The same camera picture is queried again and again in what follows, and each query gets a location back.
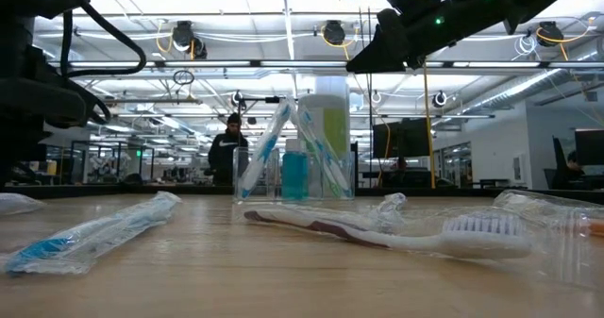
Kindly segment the small blue mouthwash bottle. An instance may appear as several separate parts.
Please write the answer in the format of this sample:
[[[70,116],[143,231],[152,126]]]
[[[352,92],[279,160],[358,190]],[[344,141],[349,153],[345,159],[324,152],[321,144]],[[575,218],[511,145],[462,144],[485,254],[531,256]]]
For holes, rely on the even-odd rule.
[[[309,196],[308,157],[302,150],[301,141],[287,139],[282,157],[282,197],[287,200],[303,200]]]

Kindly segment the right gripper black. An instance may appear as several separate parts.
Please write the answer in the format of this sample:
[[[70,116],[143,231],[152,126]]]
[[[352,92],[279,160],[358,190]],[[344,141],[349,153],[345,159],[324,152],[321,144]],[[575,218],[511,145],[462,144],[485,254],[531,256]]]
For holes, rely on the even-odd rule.
[[[345,66],[353,74],[418,69],[426,55],[505,18],[503,0],[387,0],[374,38]]]

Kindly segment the white green wipes canister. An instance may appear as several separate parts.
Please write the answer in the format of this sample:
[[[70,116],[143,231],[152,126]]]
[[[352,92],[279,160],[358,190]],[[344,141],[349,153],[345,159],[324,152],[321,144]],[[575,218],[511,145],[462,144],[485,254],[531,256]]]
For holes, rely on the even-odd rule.
[[[350,167],[349,87],[344,76],[318,76],[310,93],[298,97],[344,168]]]

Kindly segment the black office chair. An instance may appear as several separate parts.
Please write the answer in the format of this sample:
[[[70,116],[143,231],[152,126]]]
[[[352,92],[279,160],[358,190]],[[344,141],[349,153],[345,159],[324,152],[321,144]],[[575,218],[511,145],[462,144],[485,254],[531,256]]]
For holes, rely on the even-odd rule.
[[[552,137],[555,169],[544,169],[547,187],[550,190],[561,190],[566,182],[566,159],[562,150],[562,144],[557,137]]]

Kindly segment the red orange toothbrush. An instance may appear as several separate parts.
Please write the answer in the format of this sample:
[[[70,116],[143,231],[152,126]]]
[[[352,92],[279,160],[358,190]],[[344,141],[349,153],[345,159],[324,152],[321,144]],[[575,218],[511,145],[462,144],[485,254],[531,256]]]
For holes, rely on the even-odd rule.
[[[532,279],[604,291],[604,207],[537,192],[506,190],[493,207],[518,216],[531,254],[507,264]]]

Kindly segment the violet blue toothbrush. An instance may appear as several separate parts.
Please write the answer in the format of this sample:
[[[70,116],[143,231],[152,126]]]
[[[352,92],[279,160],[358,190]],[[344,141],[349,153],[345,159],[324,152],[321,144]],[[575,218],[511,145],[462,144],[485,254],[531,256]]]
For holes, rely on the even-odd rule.
[[[28,213],[44,209],[43,201],[19,193],[0,192],[0,216]]]
[[[341,211],[332,214],[329,219],[378,233],[394,235],[405,226],[403,209],[406,203],[407,197],[403,193],[391,193],[385,195],[378,205],[359,209],[356,212]]]

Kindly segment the green toothbrush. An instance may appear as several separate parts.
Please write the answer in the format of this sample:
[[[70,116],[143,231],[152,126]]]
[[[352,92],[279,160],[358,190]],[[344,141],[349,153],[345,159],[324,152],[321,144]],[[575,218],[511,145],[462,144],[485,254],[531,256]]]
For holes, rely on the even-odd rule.
[[[344,198],[348,191],[343,168],[325,140],[307,143],[310,155],[309,190],[311,198]]]

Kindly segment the clear acrylic organizer box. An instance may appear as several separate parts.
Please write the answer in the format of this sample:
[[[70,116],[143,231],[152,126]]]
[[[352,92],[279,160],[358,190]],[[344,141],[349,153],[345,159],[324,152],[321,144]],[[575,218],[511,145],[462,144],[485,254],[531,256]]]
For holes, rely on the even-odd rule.
[[[243,175],[243,171],[251,161],[253,155],[254,148],[248,148],[247,159],[248,162],[245,164],[244,169],[241,169],[241,165],[239,163],[239,153],[234,154],[234,168],[233,168],[233,186],[234,186],[234,198],[239,201],[244,202],[252,202],[252,201],[260,201],[261,199],[266,199],[269,201],[294,201],[294,202],[306,202],[306,201],[314,201],[314,200],[339,200],[339,199],[315,199],[309,196],[303,200],[287,200],[282,197],[282,157],[285,153],[284,148],[274,148],[271,153],[271,156],[268,160],[267,166],[264,168],[262,175],[254,189],[254,191],[245,199],[239,199],[235,192],[237,191],[237,182],[240,180]],[[308,157],[308,167],[310,171],[310,158],[308,153],[304,151]],[[355,196],[355,166],[354,166],[354,156],[350,154],[350,167],[351,167],[351,175],[352,175],[352,185],[354,188],[354,196]],[[308,172],[308,189],[309,189],[309,172]]]

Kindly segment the dark purple toothbrush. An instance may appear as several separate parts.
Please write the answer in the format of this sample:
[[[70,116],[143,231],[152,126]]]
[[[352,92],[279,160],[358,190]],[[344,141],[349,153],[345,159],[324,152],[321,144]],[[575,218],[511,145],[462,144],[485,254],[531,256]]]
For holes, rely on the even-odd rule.
[[[531,253],[531,242],[520,219],[513,215],[480,219],[460,216],[443,223],[437,235],[395,236],[293,209],[252,209],[247,220],[293,226],[326,233],[351,243],[412,252],[436,253],[458,259],[521,259]]]

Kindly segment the black monitor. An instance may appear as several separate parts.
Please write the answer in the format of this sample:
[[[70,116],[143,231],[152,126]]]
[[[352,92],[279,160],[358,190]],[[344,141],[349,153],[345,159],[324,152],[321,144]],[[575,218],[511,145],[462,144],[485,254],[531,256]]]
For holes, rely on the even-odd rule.
[[[578,164],[604,165],[604,129],[577,129],[575,143]]]
[[[403,119],[387,125],[374,125],[373,157],[416,158],[429,155],[428,126],[425,119]]]

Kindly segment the person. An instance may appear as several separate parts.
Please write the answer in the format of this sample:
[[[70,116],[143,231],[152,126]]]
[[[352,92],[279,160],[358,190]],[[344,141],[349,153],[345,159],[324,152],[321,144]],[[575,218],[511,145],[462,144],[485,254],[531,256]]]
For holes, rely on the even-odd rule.
[[[231,186],[233,182],[234,154],[239,153],[239,163],[244,169],[248,162],[249,143],[241,132],[241,117],[232,113],[226,121],[226,130],[212,141],[208,160],[215,186]]]
[[[566,168],[562,174],[564,186],[573,189],[583,181],[585,173],[583,167],[578,163],[577,151],[570,152],[566,159]]]

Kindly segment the black metal table frame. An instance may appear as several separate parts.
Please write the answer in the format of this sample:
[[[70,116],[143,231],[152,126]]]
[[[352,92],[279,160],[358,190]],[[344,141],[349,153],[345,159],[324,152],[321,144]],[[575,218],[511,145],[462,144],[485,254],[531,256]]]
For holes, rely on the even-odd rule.
[[[115,195],[122,193],[145,194],[172,192],[196,195],[232,195],[232,189],[226,187],[181,186],[133,186],[133,185],[64,185],[64,186],[7,186],[0,192],[15,192],[37,199],[83,197],[97,195]],[[402,192],[410,197],[489,197],[496,198],[503,189],[357,189],[356,196],[383,196],[392,192]],[[604,191],[536,191],[537,193],[561,198],[584,201],[604,206]]]

